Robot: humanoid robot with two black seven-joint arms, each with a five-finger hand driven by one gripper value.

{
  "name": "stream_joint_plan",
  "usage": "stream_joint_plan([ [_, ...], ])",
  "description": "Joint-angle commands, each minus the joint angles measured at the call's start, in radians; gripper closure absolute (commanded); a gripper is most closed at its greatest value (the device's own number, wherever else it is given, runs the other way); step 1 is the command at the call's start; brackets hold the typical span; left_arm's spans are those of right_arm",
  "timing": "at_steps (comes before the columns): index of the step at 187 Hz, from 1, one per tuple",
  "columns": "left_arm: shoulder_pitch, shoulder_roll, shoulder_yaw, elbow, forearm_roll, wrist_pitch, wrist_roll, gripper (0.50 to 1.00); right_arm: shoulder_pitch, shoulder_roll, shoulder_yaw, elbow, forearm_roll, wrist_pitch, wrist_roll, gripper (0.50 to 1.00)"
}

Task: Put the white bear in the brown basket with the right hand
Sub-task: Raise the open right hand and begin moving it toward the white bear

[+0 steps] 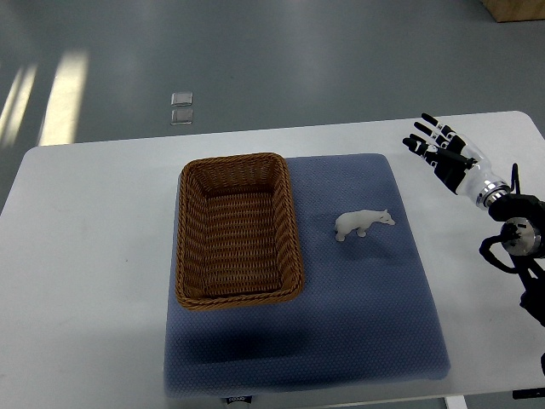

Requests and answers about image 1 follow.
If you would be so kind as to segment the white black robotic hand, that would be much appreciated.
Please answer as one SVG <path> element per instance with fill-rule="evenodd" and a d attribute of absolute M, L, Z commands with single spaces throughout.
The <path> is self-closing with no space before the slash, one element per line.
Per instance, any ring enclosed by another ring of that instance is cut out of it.
<path fill-rule="evenodd" d="M 428 113 L 414 127 L 418 132 L 405 137 L 404 145 L 431 166 L 451 192 L 469 198 L 482 210 L 511 192 L 508 183 L 493 173 L 490 160 L 466 136 Z"/>

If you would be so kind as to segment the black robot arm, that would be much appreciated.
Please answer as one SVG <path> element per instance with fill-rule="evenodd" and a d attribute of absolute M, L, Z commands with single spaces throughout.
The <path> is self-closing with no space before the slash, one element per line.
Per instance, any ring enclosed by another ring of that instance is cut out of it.
<path fill-rule="evenodd" d="M 481 242 L 479 254 L 493 267 L 517 275 L 524 287 L 519 305 L 544 324 L 544 202 L 520 190 L 519 166 L 512 165 L 511 184 L 485 196 L 489 216 L 502 227 Z"/>

